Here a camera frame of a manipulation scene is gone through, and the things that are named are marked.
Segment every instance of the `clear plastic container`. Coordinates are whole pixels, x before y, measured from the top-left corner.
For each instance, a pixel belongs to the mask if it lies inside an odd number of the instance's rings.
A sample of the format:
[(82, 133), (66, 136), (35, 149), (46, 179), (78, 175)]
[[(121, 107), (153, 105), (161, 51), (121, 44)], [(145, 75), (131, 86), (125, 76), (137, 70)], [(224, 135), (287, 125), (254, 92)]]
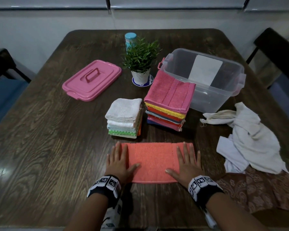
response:
[[(223, 62), (210, 86), (188, 79), (197, 55)], [(246, 78), (244, 67), (237, 62), (187, 49), (176, 49), (168, 54), (159, 63), (158, 69), (180, 81), (195, 83), (196, 87), (190, 108), (203, 113), (215, 113), (229, 97), (239, 94), (244, 87)]]

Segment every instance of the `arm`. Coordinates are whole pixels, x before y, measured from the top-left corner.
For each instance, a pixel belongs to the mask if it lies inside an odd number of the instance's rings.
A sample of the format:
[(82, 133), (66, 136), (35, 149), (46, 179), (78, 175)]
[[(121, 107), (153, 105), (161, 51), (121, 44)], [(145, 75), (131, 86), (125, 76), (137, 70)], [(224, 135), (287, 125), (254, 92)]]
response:
[[(187, 189), (190, 181), (194, 177), (204, 175), (204, 172), (201, 169), (200, 151), (197, 152), (196, 163), (192, 145), (189, 146), (188, 152), (186, 143), (184, 143), (183, 151), (184, 159), (180, 148), (177, 147), (180, 173), (178, 174), (172, 169), (166, 169), (165, 172)], [(223, 193), (213, 194), (206, 203), (206, 208), (222, 231), (268, 231), (256, 218), (237, 206), (228, 195)]]
[[(121, 143), (117, 142), (116, 147), (112, 147), (111, 154), (107, 155), (104, 175), (116, 176), (122, 185), (126, 183), (139, 164), (126, 169), (127, 145), (124, 146), (121, 154), (120, 151)], [(99, 231), (107, 208), (108, 198), (105, 195), (98, 193), (90, 195), (64, 231)]]

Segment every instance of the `stack of folded towels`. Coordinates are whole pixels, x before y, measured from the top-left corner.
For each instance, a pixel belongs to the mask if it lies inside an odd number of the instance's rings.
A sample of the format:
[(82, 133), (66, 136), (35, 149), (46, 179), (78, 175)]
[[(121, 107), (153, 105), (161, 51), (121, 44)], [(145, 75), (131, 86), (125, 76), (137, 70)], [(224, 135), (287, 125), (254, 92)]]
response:
[(107, 119), (108, 134), (135, 139), (141, 133), (142, 99), (115, 100), (105, 118)]
[(182, 131), (196, 84), (179, 81), (158, 71), (144, 98), (147, 123)]

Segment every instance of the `hand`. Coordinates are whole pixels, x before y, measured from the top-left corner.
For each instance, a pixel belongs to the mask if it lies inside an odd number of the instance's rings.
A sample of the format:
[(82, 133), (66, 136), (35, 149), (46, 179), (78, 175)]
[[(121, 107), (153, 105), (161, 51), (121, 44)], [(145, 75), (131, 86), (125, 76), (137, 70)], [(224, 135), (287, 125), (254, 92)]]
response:
[(134, 164), (126, 169), (126, 151), (125, 145), (121, 151), (121, 143), (117, 142), (115, 147), (112, 147), (111, 154), (107, 154), (105, 175), (114, 175), (119, 178), (121, 185), (126, 183), (127, 179), (133, 174), (140, 163)]
[(179, 146), (177, 146), (177, 155), (180, 167), (180, 173), (178, 174), (176, 171), (172, 169), (166, 169), (166, 174), (172, 176), (178, 183), (184, 186), (186, 189), (190, 181), (199, 175), (204, 175), (204, 171), (201, 169), (201, 161), (200, 161), (200, 151), (197, 152), (197, 161), (195, 163), (195, 155), (193, 145), (189, 145), (189, 153), (187, 150), (186, 143), (183, 143), (183, 152), (184, 152), (184, 160), (181, 154), (181, 150)]

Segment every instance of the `brown paisley cloth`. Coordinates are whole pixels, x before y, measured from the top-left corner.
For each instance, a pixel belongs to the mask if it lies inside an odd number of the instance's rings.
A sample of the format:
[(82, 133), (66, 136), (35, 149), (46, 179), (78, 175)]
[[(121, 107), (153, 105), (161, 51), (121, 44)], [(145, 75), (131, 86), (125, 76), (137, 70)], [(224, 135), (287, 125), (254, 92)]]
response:
[(227, 173), (216, 182), (231, 199), (250, 213), (272, 208), (289, 210), (288, 173), (264, 173), (250, 166), (245, 173)]

